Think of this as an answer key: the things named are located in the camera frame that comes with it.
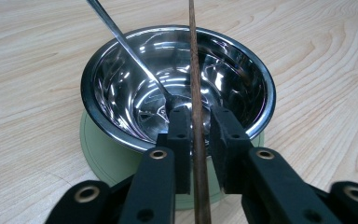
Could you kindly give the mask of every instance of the green base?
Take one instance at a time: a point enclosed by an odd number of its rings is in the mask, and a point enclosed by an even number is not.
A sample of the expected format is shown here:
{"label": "green base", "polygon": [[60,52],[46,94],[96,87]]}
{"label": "green base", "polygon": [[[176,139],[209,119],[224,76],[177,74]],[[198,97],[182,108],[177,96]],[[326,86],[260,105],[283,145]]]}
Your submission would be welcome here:
{"label": "green base", "polygon": [[[86,111],[83,112],[80,122],[80,141],[91,170],[109,186],[114,186],[135,174],[142,154],[130,150],[108,137],[92,121]],[[254,146],[262,147],[264,145],[264,133],[258,135],[252,143]],[[224,194],[219,188],[211,158],[208,158],[207,166],[210,201],[216,203],[224,197]],[[192,209],[194,207],[193,197],[193,194],[177,194],[175,198],[176,209]]]}

